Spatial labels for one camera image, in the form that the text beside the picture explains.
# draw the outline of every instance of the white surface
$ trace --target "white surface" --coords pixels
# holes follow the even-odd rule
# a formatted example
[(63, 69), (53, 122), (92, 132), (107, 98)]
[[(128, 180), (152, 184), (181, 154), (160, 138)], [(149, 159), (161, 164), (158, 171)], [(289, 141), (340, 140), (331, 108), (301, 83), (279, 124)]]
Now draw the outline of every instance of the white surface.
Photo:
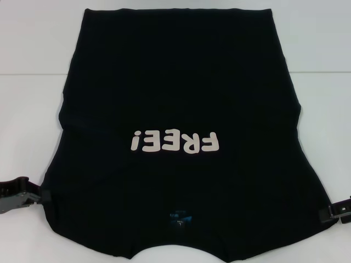
[[(60, 138), (57, 116), (85, 8), (271, 8), (290, 71), (351, 72), (351, 2), (302, 0), (0, 0), (0, 181), (40, 184)], [(4, 74), (19, 76), (1, 76)], [(351, 73), (293, 73), (302, 104), (299, 137), (331, 200), (351, 194)], [(129, 262), (55, 234), (34, 205), (0, 215), (1, 262)], [(249, 263), (350, 262), (351, 224)], [(222, 262), (200, 250), (164, 246), (130, 262)]]
[(349, 0), (1, 0), (0, 73), (67, 73), (86, 8), (271, 8), (290, 71), (351, 71)]

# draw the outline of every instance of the white backdrop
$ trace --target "white backdrop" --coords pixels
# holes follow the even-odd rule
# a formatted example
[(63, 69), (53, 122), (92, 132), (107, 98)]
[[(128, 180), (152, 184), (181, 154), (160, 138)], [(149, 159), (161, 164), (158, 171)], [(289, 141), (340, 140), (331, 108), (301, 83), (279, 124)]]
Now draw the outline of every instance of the white backdrop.
[[(351, 195), (351, 3), (349, 1), (0, 0), (0, 181), (40, 184), (61, 134), (57, 116), (85, 8), (243, 8), (273, 10), (302, 105), (299, 138), (333, 202)], [(129, 262), (55, 234), (40, 205), (0, 215), (1, 262)], [(330, 228), (247, 262), (350, 262), (351, 224)], [(164, 246), (133, 263), (222, 262)]]

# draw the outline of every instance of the black t-shirt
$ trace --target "black t-shirt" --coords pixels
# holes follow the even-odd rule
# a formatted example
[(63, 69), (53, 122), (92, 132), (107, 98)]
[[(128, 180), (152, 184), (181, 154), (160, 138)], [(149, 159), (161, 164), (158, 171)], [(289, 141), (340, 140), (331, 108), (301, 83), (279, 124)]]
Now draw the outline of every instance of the black t-shirt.
[(86, 10), (42, 187), (52, 229), (114, 256), (231, 262), (329, 228), (271, 10)]

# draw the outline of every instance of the black fabric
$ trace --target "black fabric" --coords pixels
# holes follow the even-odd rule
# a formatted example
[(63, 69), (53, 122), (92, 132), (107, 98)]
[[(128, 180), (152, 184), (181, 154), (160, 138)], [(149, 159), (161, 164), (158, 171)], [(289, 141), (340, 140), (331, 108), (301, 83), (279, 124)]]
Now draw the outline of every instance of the black fabric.
[[(298, 141), (300, 109), (271, 10), (86, 10), (47, 220), (129, 259), (177, 244), (231, 262), (310, 237), (335, 222), (318, 219), (330, 201)], [(178, 151), (143, 150), (147, 130), (162, 146), (170, 129)]]

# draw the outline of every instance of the black clamp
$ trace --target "black clamp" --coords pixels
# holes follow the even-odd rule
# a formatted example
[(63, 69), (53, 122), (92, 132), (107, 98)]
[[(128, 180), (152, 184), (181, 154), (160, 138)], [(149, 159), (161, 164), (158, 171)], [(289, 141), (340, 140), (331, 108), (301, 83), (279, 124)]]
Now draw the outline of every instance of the black clamp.
[(351, 222), (351, 199), (344, 200), (329, 205), (327, 208), (319, 211), (319, 218), (322, 223), (330, 222), (334, 219), (341, 218), (343, 224)]
[(41, 204), (44, 200), (50, 201), (50, 193), (29, 182), (28, 177), (0, 182), (0, 214), (12, 209), (29, 207), (34, 203)]

